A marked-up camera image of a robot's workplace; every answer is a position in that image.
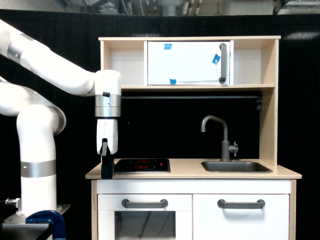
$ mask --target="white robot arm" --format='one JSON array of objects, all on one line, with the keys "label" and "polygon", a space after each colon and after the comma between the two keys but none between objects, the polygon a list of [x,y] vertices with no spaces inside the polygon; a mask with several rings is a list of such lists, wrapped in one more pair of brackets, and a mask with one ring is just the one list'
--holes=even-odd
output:
[{"label": "white robot arm", "polygon": [[114,70],[86,71],[2,20],[0,38],[1,55],[67,93],[95,95],[97,153],[102,153],[102,165],[106,166],[103,171],[107,173],[103,173],[102,178],[111,179],[114,175],[111,155],[118,150],[117,118],[121,116],[120,74]]},{"label": "white robot arm", "polygon": [[56,210],[54,135],[65,128],[65,114],[32,89],[9,83],[2,77],[0,114],[17,116],[21,160],[19,214],[28,216],[41,210]]}]

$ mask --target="drawer handle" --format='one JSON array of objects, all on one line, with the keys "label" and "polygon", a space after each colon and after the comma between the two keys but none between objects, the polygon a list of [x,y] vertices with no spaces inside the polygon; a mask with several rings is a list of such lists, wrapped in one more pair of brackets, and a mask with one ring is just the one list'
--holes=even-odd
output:
[{"label": "drawer handle", "polygon": [[221,77],[219,78],[219,83],[224,84],[227,79],[227,45],[221,43],[219,48],[221,50]]},{"label": "drawer handle", "polygon": [[121,205],[126,209],[164,209],[168,206],[168,201],[162,199],[160,202],[131,202],[123,199]]},{"label": "drawer handle", "polygon": [[226,202],[223,199],[218,200],[218,207],[222,209],[263,209],[265,201],[259,199],[257,202]]}]

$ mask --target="oven door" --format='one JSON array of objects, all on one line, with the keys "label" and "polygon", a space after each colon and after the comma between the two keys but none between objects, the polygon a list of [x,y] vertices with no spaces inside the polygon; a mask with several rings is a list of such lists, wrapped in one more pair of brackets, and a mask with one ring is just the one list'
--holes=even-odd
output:
[{"label": "oven door", "polygon": [[192,240],[191,194],[99,194],[99,240]]}]

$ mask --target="ceiling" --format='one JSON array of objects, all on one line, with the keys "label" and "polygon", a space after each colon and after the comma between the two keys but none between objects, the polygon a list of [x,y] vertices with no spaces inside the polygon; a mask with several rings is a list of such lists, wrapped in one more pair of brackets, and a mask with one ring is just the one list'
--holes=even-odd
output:
[{"label": "ceiling", "polygon": [[320,0],[0,0],[0,9],[140,16],[272,15],[320,13]]}]

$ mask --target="wooden countertop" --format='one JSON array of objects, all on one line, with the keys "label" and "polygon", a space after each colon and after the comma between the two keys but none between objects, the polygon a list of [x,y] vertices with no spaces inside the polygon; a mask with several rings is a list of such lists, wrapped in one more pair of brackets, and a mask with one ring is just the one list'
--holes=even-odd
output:
[{"label": "wooden countertop", "polygon": [[[301,179],[302,175],[283,166],[272,166],[259,159],[240,159],[241,162],[256,162],[272,170],[270,173],[217,173],[209,172],[202,162],[219,159],[209,158],[170,158],[170,173],[116,173],[112,179]],[[85,175],[86,179],[101,179],[101,165]]]}]

